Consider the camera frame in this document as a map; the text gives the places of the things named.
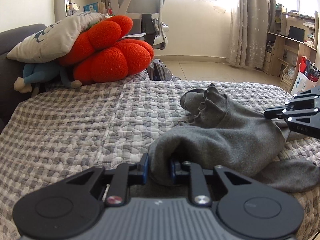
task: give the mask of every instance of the shopping bag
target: shopping bag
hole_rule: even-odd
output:
[[[316,85],[317,85],[316,82],[311,81],[303,73],[299,71],[296,82],[294,83],[294,86],[291,90],[291,94],[294,95],[298,92],[309,90],[315,87]]]

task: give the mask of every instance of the gray sofa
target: gray sofa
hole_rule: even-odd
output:
[[[44,24],[34,24],[0,33],[0,133],[17,105],[31,96],[31,93],[21,94],[13,89],[17,77],[22,77],[25,64],[6,56],[20,41],[45,28]]]

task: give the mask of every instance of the gray backpack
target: gray backpack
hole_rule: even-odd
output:
[[[159,60],[154,59],[147,68],[147,72],[150,80],[153,81],[176,81],[181,80],[180,78],[174,76],[170,69],[168,69],[165,64]]]

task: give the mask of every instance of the laptop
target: laptop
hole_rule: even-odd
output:
[[[290,26],[288,37],[297,41],[304,42],[304,29]]]

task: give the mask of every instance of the round pad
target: round pad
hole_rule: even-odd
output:
[[[281,212],[281,205],[271,198],[255,197],[244,203],[244,210],[256,218],[273,218]]]
[[[36,205],[37,213],[44,218],[64,217],[72,209],[72,202],[64,197],[49,197]]]
[[[266,186],[233,186],[217,213],[230,229],[255,239],[275,239],[298,230],[304,212],[297,200]]]
[[[19,232],[32,239],[67,239],[91,228],[102,206],[80,185],[42,188],[24,196],[14,206]]]

